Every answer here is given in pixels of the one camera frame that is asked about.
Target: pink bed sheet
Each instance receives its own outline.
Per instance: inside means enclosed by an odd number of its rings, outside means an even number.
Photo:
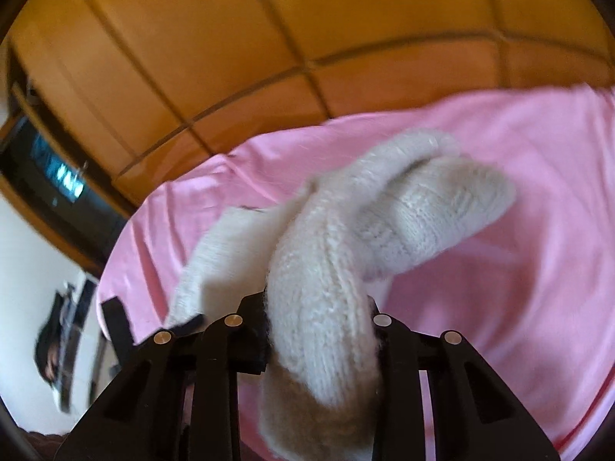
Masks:
[[[496,224],[396,278],[381,310],[411,329],[457,329],[571,461],[615,401],[615,97],[588,86],[486,91],[422,109],[260,135],[161,185],[130,219],[98,288],[136,340],[161,326],[182,266],[227,206],[267,207],[407,128],[438,128],[502,167],[519,200]],[[258,397],[240,390],[242,439],[271,458]]]

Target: window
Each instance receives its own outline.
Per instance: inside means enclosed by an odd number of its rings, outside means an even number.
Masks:
[[[39,133],[32,142],[30,157],[60,193],[75,203],[85,189],[83,181],[79,179],[77,171],[62,161]]]

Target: wooden headboard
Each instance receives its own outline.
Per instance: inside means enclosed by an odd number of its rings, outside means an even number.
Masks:
[[[590,0],[29,0],[9,37],[64,136],[135,205],[258,133],[607,86],[615,50]]]

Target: silver screw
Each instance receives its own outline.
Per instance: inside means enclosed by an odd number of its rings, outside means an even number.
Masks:
[[[391,323],[391,317],[389,317],[385,313],[379,313],[377,316],[374,317],[374,324],[376,326],[380,326],[381,328],[386,328],[387,326],[390,326]]]
[[[236,313],[227,315],[226,319],[224,319],[224,323],[230,328],[236,328],[237,326],[241,326],[243,322],[244,320],[242,319],[242,317],[240,315],[237,315]]]
[[[168,331],[161,331],[156,333],[154,337],[154,343],[156,345],[164,345],[165,343],[169,343],[171,341],[171,333]]]
[[[463,338],[457,331],[447,331],[444,334],[444,340],[451,345],[459,345]]]

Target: round rivet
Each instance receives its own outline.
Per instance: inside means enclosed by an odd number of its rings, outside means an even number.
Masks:
[[[377,316],[374,317],[374,324],[376,326],[380,326],[381,328],[386,328],[387,326],[390,326],[391,323],[391,317],[389,317],[385,313],[379,313]]]
[[[242,319],[242,317],[240,315],[237,315],[236,313],[227,315],[226,319],[224,319],[224,323],[230,328],[236,328],[237,326],[241,326],[243,322],[244,320]]]
[[[463,338],[457,331],[447,331],[444,334],[444,341],[451,345],[459,345],[463,341]]]
[[[154,337],[154,343],[156,345],[164,345],[165,343],[169,343],[171,341],[171,333],[168,331],[157,332]]]

